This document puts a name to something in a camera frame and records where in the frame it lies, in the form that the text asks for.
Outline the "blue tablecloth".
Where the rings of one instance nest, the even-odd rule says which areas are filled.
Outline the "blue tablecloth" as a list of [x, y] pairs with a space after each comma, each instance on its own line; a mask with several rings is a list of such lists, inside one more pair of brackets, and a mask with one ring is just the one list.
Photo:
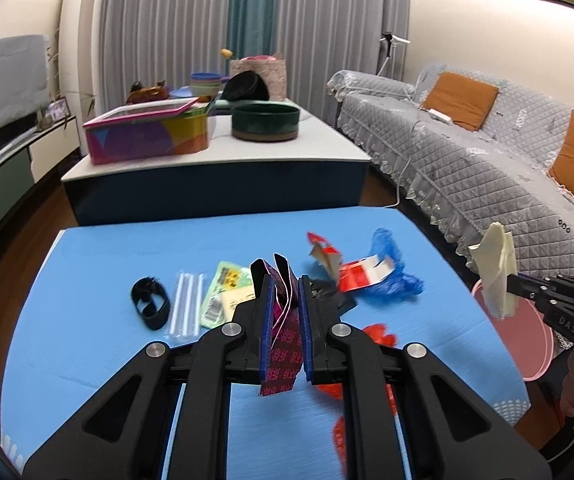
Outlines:
[[253, 214], [62, 231], [21, 310], [2, 381], [0, 445], [22, 468], [52, 433], [146, 344], [130, 290], [151, 276], [174, 292], [182, 273], [211, 278], [228, 261], [285, 256], [293, 272], [317, 278], [309, 233], [349, 260], [369, 254], [388, 230], [404, 269], [424, 285], [405, 301], [362, 295], [345, 322], [385, 325], [398, 344], [424, 344], [508, 422], [530, 402], [522, 375], [496, 330], [449, 263], [401, 212], [377, 207]]

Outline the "black elastic band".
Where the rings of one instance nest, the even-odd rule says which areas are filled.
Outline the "black elastic band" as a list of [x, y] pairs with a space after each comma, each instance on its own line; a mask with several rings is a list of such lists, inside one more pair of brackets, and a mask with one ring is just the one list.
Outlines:
[[150, 330], [161, 330], [168, 322], [169, 296], [155, 278], [147, 276], [136, 281], [130, 290], [130, 299], [142, 322]]

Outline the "blue plastic bag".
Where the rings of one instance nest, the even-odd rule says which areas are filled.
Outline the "blue plastic bag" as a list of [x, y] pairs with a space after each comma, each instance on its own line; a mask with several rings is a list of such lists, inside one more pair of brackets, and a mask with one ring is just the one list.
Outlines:
[[374, 232], [371, 256], [376, 256], [378, 262], [388, 261], [392, 271], [383, 281], [360, 289], [357, 292], [357, 296], [365, 301], [384, 304], [388, 301], [402, 302], [409, 300], [424, 292], [424, 282], [413, 274], [405, 272], [402, 254], [389, 230], [378, 228]]

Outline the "cream paper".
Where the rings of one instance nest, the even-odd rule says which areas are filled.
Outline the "cream paper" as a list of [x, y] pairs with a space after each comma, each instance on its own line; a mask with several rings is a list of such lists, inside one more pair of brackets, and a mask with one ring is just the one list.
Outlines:
[[489, 313], [497, 320], [511, 318], [516, 297], [508, 292], [508, 277], [517, 273], [513, 235], [500, 222], [492, 222], [482, 240], [468, 247], [482, 286]]

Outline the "white standing air conditioner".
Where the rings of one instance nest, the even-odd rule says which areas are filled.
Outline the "white standing air conditioner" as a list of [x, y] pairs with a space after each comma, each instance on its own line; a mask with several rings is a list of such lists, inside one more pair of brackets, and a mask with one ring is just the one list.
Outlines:
[[59, 39], [59, 90], [76, 120], [78, 143], [88, 154], [83, 125], [100, 114], [100, 19], [102, 0], [62, 0]]

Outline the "green snack packet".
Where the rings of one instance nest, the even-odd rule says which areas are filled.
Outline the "green snack packet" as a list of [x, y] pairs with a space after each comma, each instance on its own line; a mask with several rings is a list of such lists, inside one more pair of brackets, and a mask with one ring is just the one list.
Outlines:
[[238, 304], [255, 298], [249, 268], [221, 261], [208, 287], [200, 309], [200, 324], [214, 328], [232, 322]]

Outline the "pink woven basket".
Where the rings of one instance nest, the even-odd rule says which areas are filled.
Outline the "pink woven basket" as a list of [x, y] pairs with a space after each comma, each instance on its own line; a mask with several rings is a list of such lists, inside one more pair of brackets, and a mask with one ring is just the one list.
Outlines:
[[281, 53], [246, 56], [229, 63], [229, 75], [251, 70], [265, 83], [271, 101], [287, 99], [287, 66]]

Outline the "white blue coffee table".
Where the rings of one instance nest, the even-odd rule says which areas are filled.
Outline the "white blue coffee table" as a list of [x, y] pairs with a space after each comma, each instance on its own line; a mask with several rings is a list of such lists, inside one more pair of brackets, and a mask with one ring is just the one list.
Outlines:
[[371, 159], [306, 110], [296, 139], [255, 143], [211, 120], [204, 151], [95, 165], [84, 157], [61, 179], [81, 226], [355, 206]]

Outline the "orange cushion far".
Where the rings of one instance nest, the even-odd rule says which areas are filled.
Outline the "orange cushion far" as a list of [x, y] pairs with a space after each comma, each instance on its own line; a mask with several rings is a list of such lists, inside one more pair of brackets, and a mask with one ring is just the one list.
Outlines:
[[499, 88], [452, 72], [443, 72], [421, 107], [449, 116], [455, 126], [478, 131], [486, 121]]

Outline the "magenta patterned wrapper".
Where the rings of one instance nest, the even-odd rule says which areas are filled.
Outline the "magenta patterned wrapper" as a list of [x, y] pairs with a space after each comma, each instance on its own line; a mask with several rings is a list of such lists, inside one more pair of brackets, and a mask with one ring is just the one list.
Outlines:
[[299, 283], [278, 252], [273, 264], [257, 259], [250, 271], [261, 313], [260, 394], [273, 396], [293, 388], [303, 362]]

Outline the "red white carton piece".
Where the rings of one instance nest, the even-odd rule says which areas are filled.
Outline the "red white carton piece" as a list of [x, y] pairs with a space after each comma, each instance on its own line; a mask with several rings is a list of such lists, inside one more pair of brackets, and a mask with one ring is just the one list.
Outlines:
[[339, 292], [354, 292], [377, 284], [392, 271], [388, 261], [378, 262], [376, 256], [344, 263], [342, 253], [326, 238], [312, 232], [307, 237], [312, 246], [310, 255], [335, 281]]

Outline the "clear straw packet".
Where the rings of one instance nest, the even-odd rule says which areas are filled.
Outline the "clear straw packet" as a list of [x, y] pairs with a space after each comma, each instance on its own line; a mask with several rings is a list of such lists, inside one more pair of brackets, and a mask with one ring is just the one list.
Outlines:
[[167, 337], [172, 344], [185, 344], [198, 339], [205, 281], [205, 274], [180, 274], [168, 324]]

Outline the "teal curtain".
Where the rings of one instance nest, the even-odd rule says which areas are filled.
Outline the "teal curtain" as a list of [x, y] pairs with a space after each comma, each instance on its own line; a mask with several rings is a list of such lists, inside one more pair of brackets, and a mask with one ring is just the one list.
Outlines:
[[246, 56], [273, 54], [276, 0], [229, 0], [225, 48], [233, 52], [226, 62]]

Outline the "stack of coloured bowls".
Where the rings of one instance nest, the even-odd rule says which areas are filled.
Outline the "stack of coloured bowls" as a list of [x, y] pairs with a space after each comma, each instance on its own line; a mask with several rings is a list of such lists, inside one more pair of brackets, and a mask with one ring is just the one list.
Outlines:
[[193, 96], [206, 96], [213, 98], [221, 91], [223, 76], [218, 73], [196, 72], [191, 73], [191, 94]]

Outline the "colourful storage box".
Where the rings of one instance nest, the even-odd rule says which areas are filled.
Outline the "colourful storage box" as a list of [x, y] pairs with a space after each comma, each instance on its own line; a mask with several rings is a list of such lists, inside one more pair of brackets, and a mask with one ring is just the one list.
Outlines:
[[212, 102], [198, 98], [123, 105], [83, 125], [94, 165], [194, 154], [209, 145]]

